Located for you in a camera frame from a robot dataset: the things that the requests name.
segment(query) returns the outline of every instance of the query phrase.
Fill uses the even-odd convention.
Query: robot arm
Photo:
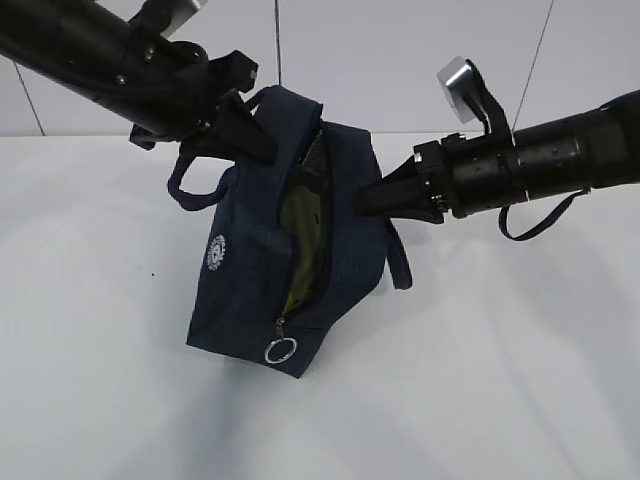
[[[178,141],[182,153],[272,163],[275,145],[238,94],[258,65],[163,36],[204,3],[148,0],[126,22],[94,0],[1,0],[0,53],[130,120],[145,149]]]

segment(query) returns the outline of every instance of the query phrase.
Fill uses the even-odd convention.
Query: bag
[[[256,98],[274,165],[238,161],[194,195],[179,188],[194,160],[183,155],[168,183],[186,210],[218,205],[187,344],[299,378],[385,259],[395,288],[412,278],[391,221],[353,211],[354,192],[381,178],[369,132],[323,122],[321,105],[282,87]]]

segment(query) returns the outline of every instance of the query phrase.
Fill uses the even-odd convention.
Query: white table surface
[[[0,140],[0,478],[640,478],[640,188],[526,244],[398,222],[414,288],[385,274],[296,381],[184,345],[213,211],[166,194],[175,151]]]

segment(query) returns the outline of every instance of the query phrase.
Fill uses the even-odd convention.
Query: bag strap
[[[551,213],[547,215],[547,217],[538,225],[533,227],[531,230],[523,233],[522,235],[518,235],[517,237],[514,237],[509,233],[509,229],[507,228],[507,215],[509,214],[509,207],[504,207],[502,208],[502,210],[500,210],[500,216],[498,217],[498,226],[500,227],[500,231],[509,240],[513,240],[515,242],[525,242],[527,240],[531,240],[533,237],[537,237],[546,229],[553,226],[553,224],[556,223],[562,216],[562,214],[567,211],[567,209],[571,206],[571,204],[577,197],[586,195],[587,193],[589,193],[589,191],[590,189],[585,188],[584,190],[580,190],[579,192],[569,195],[562,202],[560,202],[558,206],[554,208]]]
[[[413,285],[411,267],[407,259],[407,253],[400,240],[400,235],[391,220],[386,218],[385,227],[389,234],[389,250],[387,251],[387,262],[393,278],[393,286],[396,290],[408,290]]]
[[[196,194],[185,192],[180,189],[182,179],[189,170],[189,167],[196,159],[194,155],[180,155],[173,169],[173,173],[167,182],[169,195],[180,204],[188,212],[197,212],[220,202],[229,189],[230,180],[233,175],[237,174],[236,167],[228,168],[220,178],[218,188],[214,192],[208,194]]]

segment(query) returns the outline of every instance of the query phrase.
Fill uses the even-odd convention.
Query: circular logo patch
[[[218,235],[214,238],[209,246],[207,252],[207,267],[212,272],[215,272],[222,262],[224,261],[224,254],[226,250],[226,241],[222,235]]]

